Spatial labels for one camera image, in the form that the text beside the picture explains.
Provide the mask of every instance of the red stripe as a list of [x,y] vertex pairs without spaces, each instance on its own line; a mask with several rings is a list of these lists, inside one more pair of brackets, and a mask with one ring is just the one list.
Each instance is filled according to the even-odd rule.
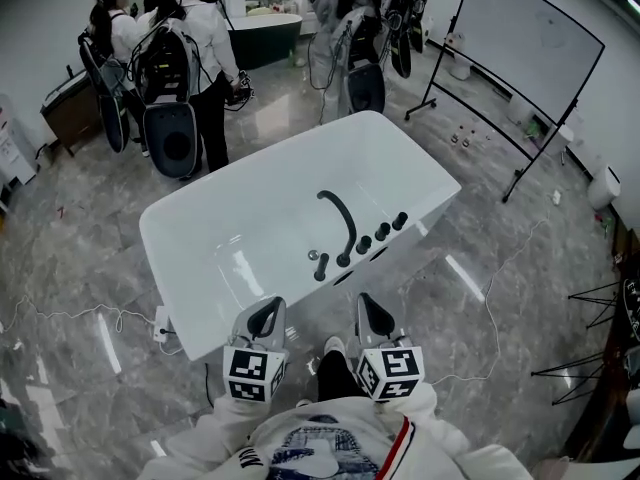
[[398,449],[400,448],[402,441],[404,441],[404,438],[407,436],[407,432],[409,432],[409,420],[405,417],[402,424],[402,429],[396,437],[396,440],[393,442],[391,451],[389,452],[389,455],[387,455],[387,459],[384,461],[384,466],[382,466],[380,473],[378,473],[378,475],[376,476],[376,480],[382,480],[391,469],[391,464],[393,464],[393,461],[395,460],[398,453]]

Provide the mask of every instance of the whiteboard stand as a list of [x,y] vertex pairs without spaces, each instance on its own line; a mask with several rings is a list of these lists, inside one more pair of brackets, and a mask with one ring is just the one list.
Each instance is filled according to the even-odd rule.
[[[413,114],[414,112],[417,112],[418,110],[421,110],[425,107],[430,107],[430,108],[436,108],[437,107],[437,99],[435,97],[429,98],[429,94],[431,92],[431,88],[432,87],[436,87],[437,89],[439,89],[441,92],[443,92],[444,94],[446,94],[447,96],[453,98],[454,100],[456,100],[458,103],[460,103],[462,106],[464,106],[467,110],[469,110],[470,112],[473,112],[476,116],[478,116],[480,119],[482,119],[485,123],[487,123],[489,126],[491,126],[491,128],[493,128],[494,130],[496,130],[500,135],[502,135],[509,143],[511,143],[518,151],[520,151],[520,153],[522,153],[529,161],[529,163],[526,165],[526,167],[524,167],[523,169],[516,169],[515,173],[514,173],[514,178],[513,181],[511,182],[511,184],[509,185],[509,188],[507,189],[507,191],[505,192],[504,196],[502,197],[502,202],[506,203],[509,200],[509,197],[511,196],[511,193],[513,192],[513,190],[516,188],[516,185],[518,184],[518,182],[522,179],[522,177],[527,173],[527,171],[531,168],[531,166],[538,160],[538,158],[540,157],[540,155],[542,155],[542,153],[544,152],[544,150],[547,148],[547,146],[549,145],[549,143],[554,139],[554,137],[556,136],[556,134],[558,133],[558,130],[560,129],[560,127],[562,125],[564,125],[565,121],[567,120],[567,118],[569,117],[569,114],[571,114],[571,112],[573,111],[573,109],[576,107],[577,103],[578,103],[578,97],[580,96],[580,93],[582,92],[582,89],[584,88],[584,86],[586,85],[587,81],[589,80],[589,77],[591,76],[591,73],[593,73],[593,70],[595,69],[598,61],[600,60],[600,57],[602,55],[602,52],[604,51],[604,44],[597,39],[591,32],[589,32],[586,28],[584,28],[582,25],[580,25],[577,21],[575,21],[573,18],[571,18],[570,16],[568,16],[567,14],[565,14],[563,11],[561,11],[560,9],[558,9],[556,6],[554,6],[552,3],[548,2],[547,0],[513,0],[515,2],[518,3],[517,7],[512,7],[509,8],[508,7],[508,2],[501,2],[500,0],[471,0],[472,2],[479,2],[481,4],[481,7],[479,8],[473,8],[472,5],[470,4],[470,7],[472,7],[470,10],[467,10],[465,8],[465,1],[466,0],[461,0],[460,1],[460,6],[458,7],[458,13],[451,19],[451,25],[449,26],[449,30],[447,31],[447,36],[449,34],[451,34],[452,32],[456,31],[456,32],[462,32],[465,34],[466,36],[466,42],[465,42],[465,46],[469,46],[469,44],[467,43],[469,41],[469,30],[470,30],[470,25],[469,23],[473,22],[472,18],[470,19],[469,16],[476,16],[476,17],[480,17],[482,19],[484,19],[486,17],[485,14],[483,13],[489,13],[491,11],[493,11],[494,13],[497,12],[498,15],[501,16],[514,16],[514,13],[511,12],[513,9],[517,9],[518,11],[522,12],[526,12],[527,8],[526,5],[521,5],[523,2],[528,1],[529,5],[530,5],[530,9],[529,9],[529,14],[530,16],[524,16],[525,18],[531,18],[531,15],[533,14],[533,11],[537,10],[536,13],[536,17],[539,18],[539,14],[540,13],[546,13],[544,14],[545,19],[549,19],[549,23],[553,24],[553,20],[557,19],[559,22],[563,23],[566,27],[566,30],[564,32],[568,33],[568,34],[573,34],[573,36],[569,37],[566,42],[573,46],[573,51],[571,50],[570,47],[566,47],[564,48],[564,44],[561,45],[561,47],[558,48],[547,48],[546,50],[543,50],[541,53],[542,55],[545,54],[546,52],[550,52],[549,56],[550,56],[550,65],[557,65],[557,63],[559,61],[565,61],[568,63],[571,63],[574,61],[575,59],[575,55],[576,55],[576,45],[580,45],[582,50],[585,50],[585,48],[583,47],[583,45],[588,44],[589,46],[591,46],[590,50],[589,50],[589,56],[588,58],[585,60],[585,58],[582,58],[581,61],[583,63],[583,75],[586,74],[586,76],[580,76],[579,78],[574,77],[574,80],[572,81],[572,83],[569,83],[567,85],[569,85],[569,87],[564,86],[562,87],[562,93],[564,95],[564,100],[560,99],[558,100],[558,98],[555,98],[556,100],[556,104],[555,107],[553,108],[549,108],[549,106],[546,103],[546,97],[544,94],[545,90],[550,91],[550,95],[556,96],[555,94],[552,94],[553,91],[557,91],[558,87],[557,85],[554,86],[553,84],[549,84],[549,87],[545,87],[544,84],[542,84],[539,87],[536,87],[535,89],[537,89],[535,92],[535,97],[529,98],[527,96],[527,94],[525,94],[525,91],[527,91],[528,89],[530,89],[526,83],[523,83],[522,80],[519,80],[517,82],[513,82],[513,83],[508,83],[507,81],[504,80],[504,78],[501,76],[500,71],[500,64],[496,64],[496,66],[494,67],[494,69],[490,69],[489,67],[487,67],[488,65],[493,65],[493,63],[495,63],[496,61],[492,61],[492,58],[494,56],[491,55],[492,50],[495,52],[497,50],[502,50],[502,51],[508,51],[509,50],[509,46],[513,45],[509,45],[509,44],[500,44],[500,39],[497,40],[493,40],[491,41],[491,43],[489,45],[487,45],[487,43],[485,42],[484,44],[481,44],[481,41],[479,41],[478,39],[475,39],[475,45],[474,45],[474,41],[471,41],[471,48],[467,49],[467,51],[472,50],[472,51],[478,51],[480,52],[480,57],[482,59],[482,61],[484,62],[484,64],[481,62],[481,60],[476,57],[476,56],[470,56],[467,55],[466,53],[462,53],[461,51],[449,46],[447,44],[446,41],[446,37],[445,40],[442,43],[442,46],[440,48],[440,55],[438,56],[438,60],[436,62],[435,68],[433,70],[433,73],[431,74],[431,79],[429,80],[429,85],[427,86],[427,90],[424,93],[424,96],[422,98],[422,102],[420,103],[420,105],[413,107],[411,109],[409,109],[406,114],[405,114],[405,121],[408,121],[411,117],[411,114]],[[491,11],[486,10],[486,2],[491,1],[494,2],[494,7]],[[461,15],[464,18],[464,21],[466,23],[466,28],[464,30],[461,29],[460,25],[460,17]],[[494,29],[497,30],[497,34],[496,36],[498,38],[509,38],[511,39],[511,36],[507,33],[505,33],[504,31],[500,31],[500,26],[504,26],[505,23],[508,23],[508,26],[520,26],[517,22],[514,24],[514,20],[510,19],[508,21],[501,21],[501,20],[497,20],[496,24],[493,26]],[[504,132],[499,126],[497,126],[495,123],[491,122],[490,119],[488,119],[486,116],[484,116],[484,114],[482,114],[480,111],[474,109],[471,105],[469,105],[466,101],[463,101],[460,97],[456,96],[455,94],[453,94],[451,91],[449,91],[446,87],[443,87],[441,84],[439,84],[438,82],[435,81],[436,79],[436,75],[438,74],[438,70],[440,68],[440,64],[442,62],[442,58],[445,54],[445,52],[449,50],[452,53],[455,53],[457,55],[460,55],[468,60],[470,60],[471,62],[473,62],[476,66],[482,68],[484,71],[490,73],[494,78],[496,78],[497,80],[499,80],[501,83],[503,83],[505,86],[509,87],[509,89],[512,91],[513,94],[517,93],[520,96],[522,96],[522,98],[524,98],[527,102],[529,102],[531,105],[533,105],[537,112],[539,114],[541,114],[542,116],[544,116],[548,121],[550,121],[552,123],[552,125],[555,126],[555,131],[553,132],[553,134],[549,137],[549,139],[543,144],[543,146],[539,149],[539,151],[537,152],[537,154],[535,156],[532,156],[530,153],[528,153],[522,146],[520,146],[520,144],[518,144],[517,142],[515,142],[506,132]],[[515,53],[512,56],[512,59],[516,59],[520,60],[522,59],[522,67],[523,67],[523,71],[526,71],[526,69],[529,67],[527,66],[528,61],[526,58],[522,58],[522,56],[519,53]],[[557,76],[556,73],[554,72],[550,72],[549,73],[545,73],[545,75],[547,77],[553,78],[555,76]],[[567,96],[568,94],[575,94],[575,96],[570,97]],[[537,99],[538,101],[542,101],[542,103],[540,104],[536,104],[534,101],[532,101],[533,99]],[[546,107],[546,111],[543,110],[541,108],[542,105],[545,105]]]

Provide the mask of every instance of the white cable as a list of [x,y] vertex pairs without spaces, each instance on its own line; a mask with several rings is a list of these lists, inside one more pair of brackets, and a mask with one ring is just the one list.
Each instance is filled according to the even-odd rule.
[[[122,332],[122,328],[123,328],[123,325],[124,325],[124,321],[123,321],[122,315],[124,315],[124,314],[131,315],[131,316],[139,316],[147,324],[153,325],[154,327],[156,325],[156,322],[154,320],[149,320],[142,313],[136,313],[135,311],[129,311],[127,309],[112,308],[112,307],[109,307],[109,306],[107,306],[105,304],[98,304],[95,308],[85,309],[84,311],[81,311],[77,315],[70,315],[66,311],[55,311],[55,312],[50,313],[50,314],[47,315],[46,313],[42,313],[41,311],[38,311],[38,308],[35,306],[35,304],[33,302],[31,302],[31,299],[29,299],[29,297],[27,295],[25,295],[24,297],[22,297],[20,302],[18,302],[16,304],[15,313],[13,315],[13,319],[11,320],[11,323],[9,324],[9,326],[7,328],[4,328],[4,326],[2,325],[2,322],[0,322],[0,334],[4,334],[4,333],[8,332],[15,325],[16,320],[18,318],[18,308],[20,307],[21,304],[24,304],[25,302],[28,302],[29,306],[32,307],[35,310],[36,314],[38,316],[44,317],[45,320],[49,320],[50,318],[53,318],[54,316],[66,316],[69,319],[74,320],[74,319],[80,318],[81,316],[84,316],[84,315],[86,315],[88,313],[93,313],[94,311],[97,311],[100,308],[104,308],[104,309],[106,309],[108,311],[116,311],[118,313],[118,318],[116,320],[116,332],[118,334],[120,334]],[[169,352],[165,352],[164,351],[164,349],[162,348],[162,343],[161,343],[160,344],[160,350],[162,351],[163,354],[165,354],[167,356],[173,356],[173,355],[177,354],[178,352],[182,352],[183,348],[180,347],[178,350],[175,350],[175,351],[169,353]]]
[[493,324],[493,328],[494,328],[494,330],[496,332],[496,347],[498,349],[498,352],[496,353],[496,358],[494,359],[493,364],[491,365],[491,369],[489,370],[489,374],[486,377],[468,377],[468,378],[462,378],[462,377],[459,377],[458,375],[455,375],[455,374],[447,375],[446,377],[442,377],[440,380],[431,383],[432,386],[435,386],[436,384],[440,384],[442,381],[444,381],[446,379],[451,379],[451,378],[458,379],[458,380],[466,382],[466,381],[471,381],[471,380],[488,380],[489,377],[491,377],[491,374],[493,374],[493,370],[495,369],[496,365],[498,364],[498,361],[502,357],[502,351],[500,349],[500,333],[498,331],[498,325],[496,324],[496,321],[493,318],[493,314],[491,313],[491,309],[489,308],[489,294],[491,293],[491,287],[493,286],[493,280],[495,279],[495,277],[500,272],[502,272],[502,270],[507,265],[507,263],[509,263],[510,261],[515,260],[520,255],[520,253],[526,249],[527,245],[529,245],[529,242],[533,238],[534,231],[538,228],[538,226],[541,226],[545,222],[549,222],[549,217],[550,217],[550,213],[547,211],[546,218],[542,219],[535,226],[533,226],[531,228],[531,231],[529,233],[529,238],[527,238],[525,240],[525,242],[522,245],[522,247],[520,247],[520,249],[518,249],[513,256],[511,256],[510,258],[505,260],[505,262],[502,264],[502,266],[491,276],[491,279],[489,279],[489,283],[488,283],[489,286],[487,287],[487,293],[484,296],[484,305],[487,308],[487,312],[489,313],[489,317],[491,318],[491,323]]

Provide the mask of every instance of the black pants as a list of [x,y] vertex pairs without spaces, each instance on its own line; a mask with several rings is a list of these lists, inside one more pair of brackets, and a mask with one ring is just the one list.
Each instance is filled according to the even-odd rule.
[[345,357],[333,350],[324,356],[318,368],[318,402],[349,396],[367,395],[347,368]]
[[147,143],[146,137],[144,135],[144,111],[146,107],[138,93],[135,91],[126,91],[122,93],[122,103],[129,111],[129,113],[133,116],[133,119],[138,124],[138,130],[140,131],[140,141],[143,144]]
[[[220,72],[213,85],[189,100],[196,114],[198,132],[207,151],[209,172],[229,165],[227,142],[224,137],[224,103],[229,90],[229,82],[224,73]],[[202,157],[200,141],[198,145],[198,159],[200,159]]]

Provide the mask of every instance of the white jacket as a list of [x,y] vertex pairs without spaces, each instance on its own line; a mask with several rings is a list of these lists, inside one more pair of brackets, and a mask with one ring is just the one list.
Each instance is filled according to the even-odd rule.
[[[206,74],[200,72],[200,92],[204,92],[211,85],[211,81],[215,82],[220,71],[224,72],[227,80],[235,83],[239,71],[231,49],[229,32],[217,5],[201,0],[179,0],[178,2],[187,13],[184,19],[184,30],[198,45],[202,68],[206,71]],[[156,11],[153,10],[138,18],[138,25],[145,30],[145,33],[153,27],[155,16]]]
[[532,480],[501,446],[469,452],[462,432],[435,417],[436,400],[422,384],[387,404],[342,398],[260,424],[268,405],[225,396],[194,429],[170,438],[169,456],[151,460],[138,480]]

